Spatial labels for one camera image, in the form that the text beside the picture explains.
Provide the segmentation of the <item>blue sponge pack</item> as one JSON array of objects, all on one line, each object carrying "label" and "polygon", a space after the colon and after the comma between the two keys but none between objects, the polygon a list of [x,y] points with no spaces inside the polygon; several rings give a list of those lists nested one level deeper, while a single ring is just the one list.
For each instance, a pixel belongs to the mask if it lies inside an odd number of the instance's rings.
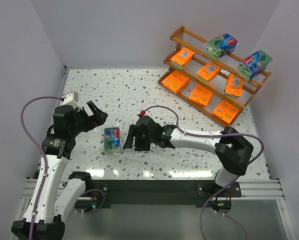
[{"label": "blue sponge pack", "polygon": [[238,41],[236,38],[228,33],[224,33],[209,40],[205,45],[205,50],[210,57],[219,59],[232,53],[237,45]]},{"label": "blue sponge pack", "polygon": [[107,154],[115,155],[121,153],[121,134],[119,127],[106,127],[104,129],[104,151]]}]

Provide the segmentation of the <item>orange sponge box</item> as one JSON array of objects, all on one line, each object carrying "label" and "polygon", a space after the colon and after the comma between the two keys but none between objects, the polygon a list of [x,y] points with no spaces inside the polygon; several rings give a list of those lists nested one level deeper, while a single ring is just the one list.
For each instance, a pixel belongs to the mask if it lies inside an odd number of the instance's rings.
[{"label": "orange sponge box", "polygon": [[243,93],[244,80],[230,73],[223,94],[229,98],[238,99]]},{"label": "orange sponge box", "polygon": [[192,60],[194,54],[194,51],[184,47],[170,59],[170,62],[175,68],[182,70]]},{"label": "orange sponge box", "polygon": [[210,61],[196,72],[196,77],[201,82],[208,84],[219,74],[220,70],[219,65]]},{"label": "orange sponge box", "polygon": [[239,109],[222,100],[219,105],[213,110],[212,114],[230,124],[239,113]]}]

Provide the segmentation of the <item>green sponge pack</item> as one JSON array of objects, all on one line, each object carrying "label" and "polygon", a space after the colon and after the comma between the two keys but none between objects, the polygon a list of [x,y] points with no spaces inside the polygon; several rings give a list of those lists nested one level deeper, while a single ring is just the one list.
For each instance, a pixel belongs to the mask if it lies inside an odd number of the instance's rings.
[{"label": "green sponge pack", "polygon": [[258,50],[244,58],[238,65],[239,75],[249,82],[266,69],[273,58],[263,50]]}]

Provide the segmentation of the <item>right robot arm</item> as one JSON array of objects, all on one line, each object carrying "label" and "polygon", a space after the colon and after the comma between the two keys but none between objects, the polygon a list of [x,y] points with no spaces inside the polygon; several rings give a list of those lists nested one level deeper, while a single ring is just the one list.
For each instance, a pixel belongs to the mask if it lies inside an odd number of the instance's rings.
[{"label": "right robot arm", "polygon": [[124,150],[144,161],[141,173],[149,179],[200,180],[198,196],[209,197],[222,188],[223,198],[240,198],[238,178],[247,173],[254,146],[233,127],[217,131],[159,124],[148,115],[127,128]]}]

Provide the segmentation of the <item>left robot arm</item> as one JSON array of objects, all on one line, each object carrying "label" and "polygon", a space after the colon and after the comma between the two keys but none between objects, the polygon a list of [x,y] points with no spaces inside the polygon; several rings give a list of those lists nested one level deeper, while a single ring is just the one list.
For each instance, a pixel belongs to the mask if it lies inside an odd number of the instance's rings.
[{"label": "left robot arm", "polygon": [[11,232],[20,240],[61,240],[65,233],[65,221],[81,196],[100,197],[98,206],[84,210],[92,214],[105,203],[106,193],[97,189],[88,172],[74,171],[64,190],[58,195],[63,172],[76,145],[76,137],[106,122],[108,114],[92,101],[86,104],[92,115],[79,106],[76,100],[61,99],[53,113],[52,125],[46,131],[42,143],[30,139],[41,153],[40,170],[31,201],[21,220],[15,220]]}]

